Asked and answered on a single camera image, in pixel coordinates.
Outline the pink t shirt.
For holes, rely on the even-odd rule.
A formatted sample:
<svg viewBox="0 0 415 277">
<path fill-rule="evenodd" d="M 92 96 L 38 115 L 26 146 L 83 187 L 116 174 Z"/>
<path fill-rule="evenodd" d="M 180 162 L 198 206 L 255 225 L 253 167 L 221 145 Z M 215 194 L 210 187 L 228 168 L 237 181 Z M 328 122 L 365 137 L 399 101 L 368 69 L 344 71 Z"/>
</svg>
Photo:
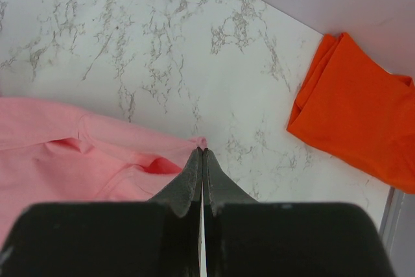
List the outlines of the pink t shirt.
<svg viewBox="0 0 415 277">
<path fill-rule="evenodd" d="M 205 148 L 59 102 L 1 99 L 1 237 L 31 204 L 144 201 Z"/>
</svg>

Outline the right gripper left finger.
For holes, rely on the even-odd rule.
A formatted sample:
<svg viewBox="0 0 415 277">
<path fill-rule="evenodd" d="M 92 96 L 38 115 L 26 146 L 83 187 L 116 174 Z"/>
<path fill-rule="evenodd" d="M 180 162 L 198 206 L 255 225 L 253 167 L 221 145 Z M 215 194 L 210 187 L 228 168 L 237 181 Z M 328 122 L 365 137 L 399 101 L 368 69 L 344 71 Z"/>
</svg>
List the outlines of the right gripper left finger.
<svg viewBox="0 0 415 277">
<path fill-rule="evenodd" d="M 202 192 L 203 150 L 192 151 L 182 171 L 148 202 L 164 204 L 178 218 L 184 218 L 195 209 L 200 213 Z"/>
</svg>

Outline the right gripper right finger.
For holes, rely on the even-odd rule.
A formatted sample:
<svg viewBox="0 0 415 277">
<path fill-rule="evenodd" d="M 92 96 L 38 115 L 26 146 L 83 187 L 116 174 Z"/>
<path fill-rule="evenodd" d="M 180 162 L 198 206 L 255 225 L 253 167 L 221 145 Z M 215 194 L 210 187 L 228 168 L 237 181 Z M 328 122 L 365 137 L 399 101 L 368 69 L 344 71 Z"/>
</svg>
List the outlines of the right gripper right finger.
<svg viewBox="0 0 415 277">
<path fill-rule="evenodd" d="M 205 217 L 214 217 L 225 204 L 256 204 L 257 201 L 239 187 L 220 166 L 213 151 L 202 155 L 202 181 Z"/>
</svg>

